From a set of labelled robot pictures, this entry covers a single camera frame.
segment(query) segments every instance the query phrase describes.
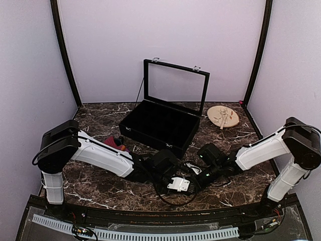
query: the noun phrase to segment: wooden disc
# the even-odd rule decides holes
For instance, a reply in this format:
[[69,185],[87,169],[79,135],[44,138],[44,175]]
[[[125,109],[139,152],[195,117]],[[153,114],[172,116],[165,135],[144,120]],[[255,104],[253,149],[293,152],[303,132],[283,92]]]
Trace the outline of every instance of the wooden disc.
[[240,122],[239,116],[234,110],[221,105],[209,108],[207,116],[214,125],[223,128],[234,127]]

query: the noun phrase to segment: small metal latch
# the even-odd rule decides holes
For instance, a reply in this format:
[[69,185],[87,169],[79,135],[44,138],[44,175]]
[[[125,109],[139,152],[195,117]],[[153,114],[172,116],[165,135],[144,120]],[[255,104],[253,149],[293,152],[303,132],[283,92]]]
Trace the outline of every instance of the small metal latch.
[[194,70],[194,71],[197,71],[197,72],[199,72],[200,69],[201,69],[200,66],[196,66],[196,65],[195,65],[194,68],[193,68],[193,70]]
[[159,60],[159,57],[155,57],[155,58],[152,59],[152,62],[156,63],[158,60]]

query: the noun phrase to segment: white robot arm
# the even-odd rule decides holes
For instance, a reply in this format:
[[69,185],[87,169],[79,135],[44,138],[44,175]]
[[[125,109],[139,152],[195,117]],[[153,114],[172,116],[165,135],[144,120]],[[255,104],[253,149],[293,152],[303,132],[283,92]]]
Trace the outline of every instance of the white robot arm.
[[64,201],[62,169],[70,159],[98,166],[131,181],[150,179],[148,172],[153,181],[161,182],[165,193],[169,189],[184,193],[193,185],[202,190],[222,175],[237,175],[259,163],[291,154],[286,167],[266,189],[265,199],[272,206],[321,163],[319,134],[293,117],[274,134],[228,156],[214,144],[206,144],[198,155],[208,168],[187,179],[173,177],[177,171],[177,159],[170,151],[162,150],[144,162],[140,155],[95,140],[79,130],[78,123],[73,120],[45,133],[41,147],[38,162],[34,165],[42,171],[50,204]]

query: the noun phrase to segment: marble surface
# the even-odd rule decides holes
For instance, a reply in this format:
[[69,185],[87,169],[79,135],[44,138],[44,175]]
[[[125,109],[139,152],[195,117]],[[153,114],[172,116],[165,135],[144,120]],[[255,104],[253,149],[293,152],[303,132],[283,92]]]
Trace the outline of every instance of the marble surface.
[[[208,108],[224,105],[236,111],[240,123],[232,128],[220,130],[206,116]],[[109,136],[118,137],[119,122],[133,109],[133,103],[84,104],[79,109],[75,120],[80,128],[99,141]],[[199,130],[189,146],[182,162],[193,161],[204,165],[197,157],[197,150],[212,142],[225,153],[240,148],[242,145],[257,141],[250,121],[238,103],[205,103]],[[156,150],[141,143],[125,138],[126,146],[133,152],[154,153]],[[261,163],[243,174],[231,177],[231,182],[223,187],[216,187],[227,180],[222,178],[206,188],[196,199],[183,207],[173,207],[163,203],[156,195],[150,183],[134,183],[117,177],[86,163],[70,161],[64,168],[65,198],[69,203],[132,211],[192,211],[239,206],[258,202],[265,187],[275,178],[270,162]],[[164,198],[172,203],[182,203],[191,197],[170,195]]]

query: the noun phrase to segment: lavender wall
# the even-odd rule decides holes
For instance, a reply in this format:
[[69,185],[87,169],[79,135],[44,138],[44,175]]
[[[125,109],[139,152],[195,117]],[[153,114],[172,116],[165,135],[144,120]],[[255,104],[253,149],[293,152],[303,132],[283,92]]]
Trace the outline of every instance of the lavender wall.
[[50,1],[0,1],[0,84],[0,227],[15,240],[28,197],[40,188],[31,160],[41,136],[76,111]]
[[[153,57],[210,72],[207,101],[243,99],[265,0],[68,0],[59,4],[83,102],[135,101],[142,60]],[[181,89],[180,94],[188,93]]]
[[[321,128],[321,2],[273,3],[270,28],[249,110],[264,135],[290,116]],[[287,157],[277,160],[279,168]],[[321,240],[321,168],[297,192],[314,240]]]

